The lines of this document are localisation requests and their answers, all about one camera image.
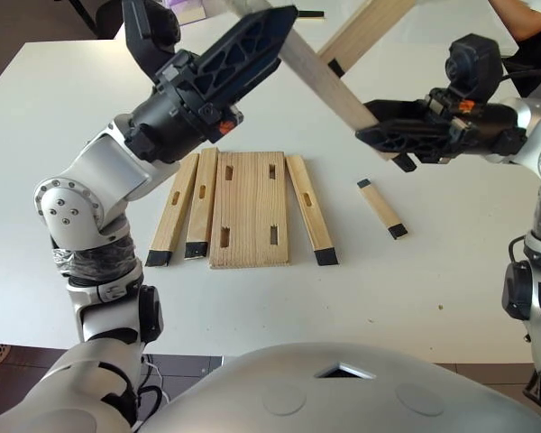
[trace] wooden slat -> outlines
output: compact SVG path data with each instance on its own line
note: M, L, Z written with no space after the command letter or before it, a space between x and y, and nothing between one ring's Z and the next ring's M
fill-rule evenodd
M200 153L188 222L185 259L206 257L215 205L217 162L218 149L216 147L204 149Z
M342 76L414 5L415 0L365 1L318 56Z
M320 266L338 264L335 248L328 234L323 213L308 176L307 167L299 155L287 156L287 167L303 215L308 237Z
M282 152L223 152L216 171L213 268L289 263Z
M174 177L159 226L156 229L146 266L166 266L179 241L180 231L187 214L190 194L197 175L198 153L191 153L180 162Z
M399 239L400 237L406 235L407 229L403 223L401 223L399 216L395 213L395 211L392 209L389 203L387 203L375 186L368 179L361 180L358 185L362 195L367 199L393 238Z
M240 16L268 9L267 0L225 0ZM280 50L280 57L353 131L378 123L376 117L354 95L295 31L291 30ZM378 154L388 160L396 153Z

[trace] white table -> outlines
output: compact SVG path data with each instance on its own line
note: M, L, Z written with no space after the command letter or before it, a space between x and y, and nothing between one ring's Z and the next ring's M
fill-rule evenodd
M223 15L186 31L184 46L203 51L233 19ZM345 81L363 100L422 97L446 84L448 45L380 43ZM65 281L34 214L33 188L149 92L150 81L121 41L29 43L0 78L0 342L77 342ZM271 103L276 95L283 104ZM505 84L495 99L514 95ZM146 282L160 288L165 317L150 351L239 355L334 340L435 362L529 361L524 330L501 309L500 293L507 243L531 224L535 176L473 157L404 174L355 140L286 66L239 107L245 121L221 149L304 155L341 265L316 266L290 191L290 267L214 271L206 260L183 262L179 246L170 267L145 269ZM365 177L403 217L408 237L393 241L381 226L355 184ZM127 210L142 258L169 187L170 181Z

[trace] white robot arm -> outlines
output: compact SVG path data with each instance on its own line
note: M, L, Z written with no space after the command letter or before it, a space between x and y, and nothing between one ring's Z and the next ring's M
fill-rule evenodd
M357 137L380 152L399 153L395 162L404 171L417 167L408 154L423 163L447 163L470 153L522 165L541 179L541 100L488 103L499 83L509 78L503 77L495 41L470 34L455 41L450 52L448 88L434 88L425 100L414 102L371 101L366 106L381 122ZM516 262L512 247L521 240L527 260ZM535 223L512 241L509 255L502 304L527 328L536 371L526 395L541 406L541 189Z
M160 335L162 316L158 292L142 284L124 211L195 147L242 121L234 103L279 66L297 16L293 6L245 16L198 57L175 53L179 25L170 10L152 0L124 0L123 10L128 48L152 79L152 94L34 196L68 278L81 343L0 416L0 432L131 431L142 351Z

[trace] floor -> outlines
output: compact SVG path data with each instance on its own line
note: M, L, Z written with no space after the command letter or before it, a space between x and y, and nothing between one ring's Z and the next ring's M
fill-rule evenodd
M62 351L56 349L13 346L0 364L0 414L20 402L61 354ZM174 399L220 366L222 360L220 356L153 355L152 361L159 367L164 378L164 390L171 399ZM541 409L522 394L525 383L532 373L531 364L441 364L441 366L483 383L541 413ZM146 369L143 368L143 375L146 373ZM160 384L159 376L152 371L147 383ZM152 394L143 396L140 419L146 418L153 399Z

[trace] wood grain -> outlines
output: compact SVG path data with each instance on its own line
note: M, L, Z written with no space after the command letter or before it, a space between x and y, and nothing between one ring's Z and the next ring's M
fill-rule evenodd
M287 167L289 167L290 178L293 187L295 188L295 194L297 195L300 212L305 221L308 237L313 245L313 250L318 252L333 249L333 242L331 241L331 236L328 234L325 219L323 218L323 213L321 212L318 199L313 190L313 185L308 176L305 162L299 155L287 156L286 160Z
M362 195L377 213L381 222L387 227L395 239L407 234L407 229L401 223L397 213L372 183L368 180L363 180L359 182L359 188Z
M240 16L272 7L267 0L225 1ZM376 117L295 30L291 30L287 36L280 50L280 57L353 131L360 131L378 123ZM378 154L384 160L396 156L396 153Z
M188 202L197 175L197 166L198 153L191 153L180 162L180 169L174 176L169 197L146 259L146 266L166 266L169 264L187 214Z
M282 152L223 152L216 171L210 266L289 263Z
M200 153L190 220L188 222L185 259L206 257L215 205L216 164L218 149L211 147Z
M327 65L335 61L347 72L414 5L415 0L365 1L318 56Z

